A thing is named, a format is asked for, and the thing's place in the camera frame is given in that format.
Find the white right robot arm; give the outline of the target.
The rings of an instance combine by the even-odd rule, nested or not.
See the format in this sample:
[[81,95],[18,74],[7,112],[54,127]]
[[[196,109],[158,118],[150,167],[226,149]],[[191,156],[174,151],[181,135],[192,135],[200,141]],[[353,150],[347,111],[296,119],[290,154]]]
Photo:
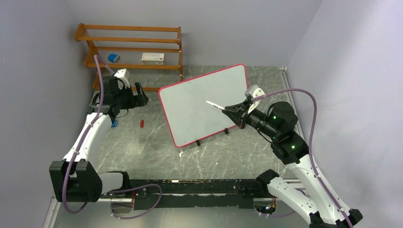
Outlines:
[[252,105],[247,98],[221,111],[239,128],[248,125],[269,137],[275,156],[296,175],[308,195],[289,186],[271,169],[257,177],[258,194],[282,200],[311,228],[349,228],[359,223],[362,213],[348,207],[330,187],[323,187],[327,181],[310,157],[309,146],[294,130],[298,118],[293,107],[288,102],[276,102],[264,113],[257,109],[251,111]]

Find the pink framed whiteboard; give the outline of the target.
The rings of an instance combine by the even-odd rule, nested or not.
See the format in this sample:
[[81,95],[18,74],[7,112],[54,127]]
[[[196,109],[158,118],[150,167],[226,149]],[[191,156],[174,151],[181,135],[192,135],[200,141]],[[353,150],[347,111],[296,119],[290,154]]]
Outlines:
[[190,145],[235,127],[221,110],[245,99],[246,67],[237,64],[160,88],[158,95],[173,144]]

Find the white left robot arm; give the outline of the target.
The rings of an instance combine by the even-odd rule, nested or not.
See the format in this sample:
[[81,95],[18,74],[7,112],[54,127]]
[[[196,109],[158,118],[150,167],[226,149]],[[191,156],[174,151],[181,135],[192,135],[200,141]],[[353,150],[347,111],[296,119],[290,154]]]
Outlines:
[[149,101],[139,82],[134,84],[137,94],[133,94],[129,77],[127,69],[103,77],[104,91],[94,96],[79,137],[62,160],[52,162],[49,173],[57,201],[96,202],[111,191],[121,198],[131,193],[127,172],[98,174],[90,162],[120,111],[145,106]]

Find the red capped whiteboard marker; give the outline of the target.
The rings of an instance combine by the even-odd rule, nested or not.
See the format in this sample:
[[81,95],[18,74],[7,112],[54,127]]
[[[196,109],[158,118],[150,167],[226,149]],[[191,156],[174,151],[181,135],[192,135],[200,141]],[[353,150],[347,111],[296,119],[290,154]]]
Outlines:
[[220,109],[220,110],[225,110],[224,107],[222,107],[222,106],[220,106],[220,105],[218,105],[218,104],[216,104],[216,103],[213,103],[213,102],[211,102],[211,101],[206,101],[206,103],[208,103],[208,104],[212,105],[213,107],[216,107],[216,108],[218,108],[218,109]]

